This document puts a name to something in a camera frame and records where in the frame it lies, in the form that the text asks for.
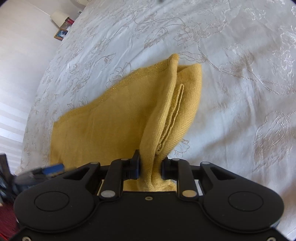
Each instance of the lampshade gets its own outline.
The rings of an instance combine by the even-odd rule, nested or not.
[[[56,25],[60,27],[69,17],[69,15],[61,11],[55,11],[50,17],[56,23]]]
[[[91,0],[76,0],[76,2],[86,6]]]

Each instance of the white wall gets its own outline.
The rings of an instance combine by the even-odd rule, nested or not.
[[[61,41],[50,16],[26,0],[0,7],[0,30],[0,153],[14,172],[38,85]]]
[[[85,8],[84,5],[79,4],[75,0],[27,0],[37,8],[41,9],[45,13],[51,15],[56,10],[60,10],[70,15],[70,18],[75,20],[79,14],[79,10]]]

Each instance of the circular cap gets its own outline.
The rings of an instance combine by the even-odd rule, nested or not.
[[[42,193],[35,199],[36,207],[47,212],[61,210],[66,207],[68,203],[68,195],[56,191]]]
[[[263,205],[262,198],[253,192],[236,192],[228,198],[229,204],[240,211],[250,212]]]

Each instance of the striped curtain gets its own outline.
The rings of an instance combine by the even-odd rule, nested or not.
[[[0,89],[0,153],[6,154],[12,174],[20,165],[30,109],[31,103]]]

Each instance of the blue object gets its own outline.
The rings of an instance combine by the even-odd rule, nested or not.
[[[49,174],[63,172],[64,170],[65,170],[65,167],[63,164],[57,164],[57,165],[44,168],[42,170],[42,173],[47,176]]]

